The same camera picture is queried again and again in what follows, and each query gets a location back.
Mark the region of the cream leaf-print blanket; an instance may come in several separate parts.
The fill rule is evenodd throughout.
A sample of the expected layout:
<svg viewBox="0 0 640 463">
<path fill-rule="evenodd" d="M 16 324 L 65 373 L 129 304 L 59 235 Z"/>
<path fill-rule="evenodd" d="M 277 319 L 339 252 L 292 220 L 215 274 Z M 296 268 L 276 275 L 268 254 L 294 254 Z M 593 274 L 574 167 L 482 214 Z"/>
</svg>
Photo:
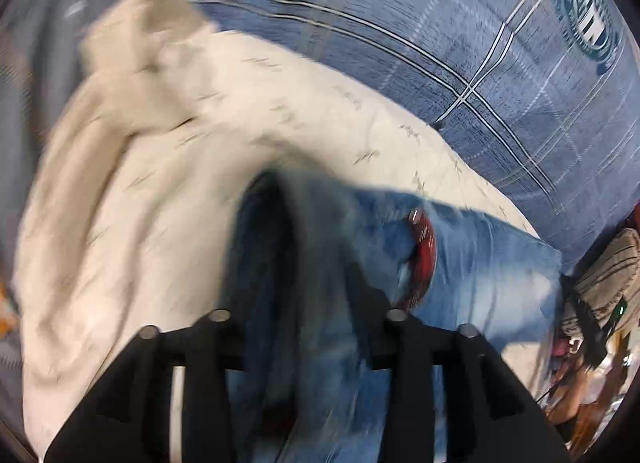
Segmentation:
<svg viewBox="0 0 640 463">
<path fill-rule="evenodd" d="M 271 164 L 480 210 L 536 231 L 431 127 L 187 0 L 121 0 L 81 43 L 15 259 L 25 431 L 36 454 L 144 324 L 213 306 L 239 197 Z"/>
</svg>

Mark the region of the beige patterned pillow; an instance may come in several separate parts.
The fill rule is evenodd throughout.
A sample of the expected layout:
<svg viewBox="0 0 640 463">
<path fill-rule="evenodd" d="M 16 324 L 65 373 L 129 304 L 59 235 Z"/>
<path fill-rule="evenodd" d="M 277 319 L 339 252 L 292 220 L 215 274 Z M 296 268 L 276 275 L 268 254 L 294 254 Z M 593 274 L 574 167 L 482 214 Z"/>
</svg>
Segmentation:
<svg viewBox="0 0 640 463">
<path fill-rule="evenodd" d="M 639 326 L 639 273 L 639 233 L 625 228 L 581 277 L 568 280 L 568 287 L 589 307 L 599 327 L 624 298 L 627 307 L 615 332 L 631 333 Z"/>
</svg>

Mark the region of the blue denim jeans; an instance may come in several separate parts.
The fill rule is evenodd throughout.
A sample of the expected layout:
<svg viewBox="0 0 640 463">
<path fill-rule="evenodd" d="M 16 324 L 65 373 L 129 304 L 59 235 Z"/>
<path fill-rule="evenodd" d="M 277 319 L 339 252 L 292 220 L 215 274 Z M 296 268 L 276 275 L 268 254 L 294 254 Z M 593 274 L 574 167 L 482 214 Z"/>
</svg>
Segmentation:
<svg viewBox="0 0 640 463">
<path fill-rule="evenodd" d="M 564 462 L 501 360 L 543 342 L 560 255 L 499 219 L 310 172 L 308 365 L 245 368 L 229 394 L 243 462 Z M 394 364 L 361 357 L 345 289 L 357 263 L 400 325 Z"/>
</svg>

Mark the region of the blue plaid bed sheet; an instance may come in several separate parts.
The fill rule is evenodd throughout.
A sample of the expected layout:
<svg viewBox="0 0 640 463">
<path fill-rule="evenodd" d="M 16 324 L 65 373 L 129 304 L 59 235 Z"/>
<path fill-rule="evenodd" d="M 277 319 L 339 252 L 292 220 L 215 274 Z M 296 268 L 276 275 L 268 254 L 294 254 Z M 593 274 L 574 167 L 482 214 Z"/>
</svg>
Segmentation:
<svg viewBox="0 0 640 463">
<path fill-rule="evenodd" d="M 1 0 L 2 246 L 118 0 Z M 432 125 L 585 270 L 639 200 L 639 0 L 193 0 Z"/>
</svg>

